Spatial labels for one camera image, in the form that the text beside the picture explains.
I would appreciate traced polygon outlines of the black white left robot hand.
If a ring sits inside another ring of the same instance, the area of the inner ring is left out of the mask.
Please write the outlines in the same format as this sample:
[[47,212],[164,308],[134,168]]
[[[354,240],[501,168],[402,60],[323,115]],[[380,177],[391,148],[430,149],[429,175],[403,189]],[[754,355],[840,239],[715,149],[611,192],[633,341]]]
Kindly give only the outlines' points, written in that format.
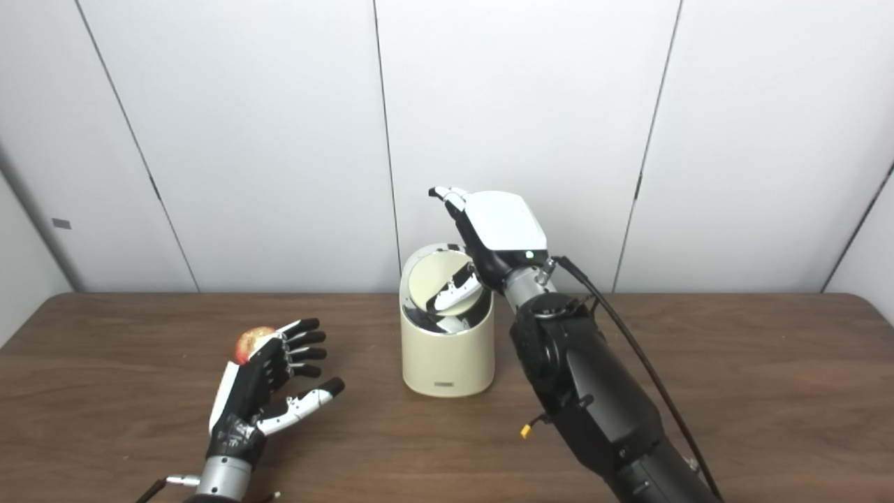
[[236,356],[228,362],[210,415],[208,458],[232,458],[256,470],[269,437],[293,427],[344,392],[335,377],[316,388],[272,400],[294,378],[319,378],[313,365],[327,353],[325,332],[316,318],[298,319],[281,328],[261,327],[237,341]]

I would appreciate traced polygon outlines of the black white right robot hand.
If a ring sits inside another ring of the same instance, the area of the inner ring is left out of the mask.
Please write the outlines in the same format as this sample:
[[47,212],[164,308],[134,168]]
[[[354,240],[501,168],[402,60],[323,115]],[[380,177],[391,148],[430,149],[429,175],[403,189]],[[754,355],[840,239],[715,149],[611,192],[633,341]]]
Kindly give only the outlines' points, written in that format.
[[555,290],[548,240],[523,197],[445,186],[428,194],[444,204],[471,258],[427,301],[428,312],[448,311],[483,289],[500,294],[517,312]]

